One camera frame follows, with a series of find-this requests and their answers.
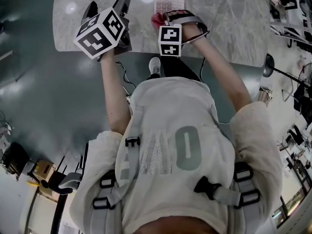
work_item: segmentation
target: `gray floor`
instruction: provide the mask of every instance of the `gray floor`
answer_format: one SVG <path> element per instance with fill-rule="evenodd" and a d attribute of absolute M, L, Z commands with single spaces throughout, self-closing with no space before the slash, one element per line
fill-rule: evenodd
<path fill-rule="evenodd" d="M 14 51 L 0 61 L 0 109 L 14 127 L 11 141 L 20 143 L 33 160 L 58 163 L 66 154 L 66 162 L 76 164 L 85 143 L 108 129 L 101 71 L 99 63 L 82 52 L 55 50 L 52 10 L 53 0 L 0 0 L 0 20 L 5 21 L 0 55 Z M 128 78 L 139 84 L 149 75 L 152 56 L 127 53 L 118 59 L 126 66 Z M 201 59 L 182 59 L 199 72 Z M 234 67 L 256 98 L 263 70 Z M 17 82 L 4 86 L 16 78 Z M 211 89 L 220 122 L 229 122 L 234 109 L 208 65 L 203 80 Z"/>

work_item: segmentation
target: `white cube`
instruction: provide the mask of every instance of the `white cube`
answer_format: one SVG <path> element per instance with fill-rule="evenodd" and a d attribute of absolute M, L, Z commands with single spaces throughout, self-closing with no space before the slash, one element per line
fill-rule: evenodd
<path fill-rule="evenodd" d="M 77 29 L 74 43 L 91 59 L 115 48 L 125 25 L 110 7 L 91 18 Z"/>
<path fill-rule="evenodd" d="M 161 56 L 180 57 L 182 44 L 182 26 L 161 26 L 159 29 L 158 45 Z"/>

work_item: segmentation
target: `shirt sleeve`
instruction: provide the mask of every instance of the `shirt sleeve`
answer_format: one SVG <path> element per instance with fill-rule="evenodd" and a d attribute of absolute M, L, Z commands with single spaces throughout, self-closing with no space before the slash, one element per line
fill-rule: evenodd
<path fill-rule="evenodd" d="M 94 185 L 105 173 L 114 168 L 121 139 L 121 134 L 105 131 L 89 142 L 83 179 L 70 206 L 73 222 L 85 234 L 89 233 L 85 224 L 86 219 L 90 217 L 90 206 L 98 193 Z"/>
<path fill-rule="evenodd" d="M 243 107 L 230 122 L 234 145 L 241 161 L 253 169 L 255 186 L 261 192 L 261 215 L 266 220 L 281 196 L 282 162 L 265 104 Z"/>

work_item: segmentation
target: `table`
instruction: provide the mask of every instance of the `table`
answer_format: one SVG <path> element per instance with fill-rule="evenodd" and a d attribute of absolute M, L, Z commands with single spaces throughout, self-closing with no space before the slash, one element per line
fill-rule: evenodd
<path fill-rule="evenodd" d="M 95 1 L 98 11 L 116 0 L 54 0 L 53 33 L 58 51 L 79 51 L 73 43 L 82 15 Z M 198 15 L 211 30 L 210 42 L 229 61 L 262 67 L 270 31 L 268 0 L 185 0 L 185 9 Z M 131 0 L 128 15 L 133 52 L 159 53 L 158 32 L 151 24 L 154 2 Z M 201 57 L 191 45 L 183 56 Z"/>

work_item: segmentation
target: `white sneaker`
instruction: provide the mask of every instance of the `white sneaker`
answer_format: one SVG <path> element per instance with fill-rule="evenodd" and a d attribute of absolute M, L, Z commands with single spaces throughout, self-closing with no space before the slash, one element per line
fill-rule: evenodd
<path fill-rule="evenodd" d="M 158 74 L 160 76 L 160 59 L 158 57 L 153 57 L 148 64 L 150 68 L 151 75 Z"/>

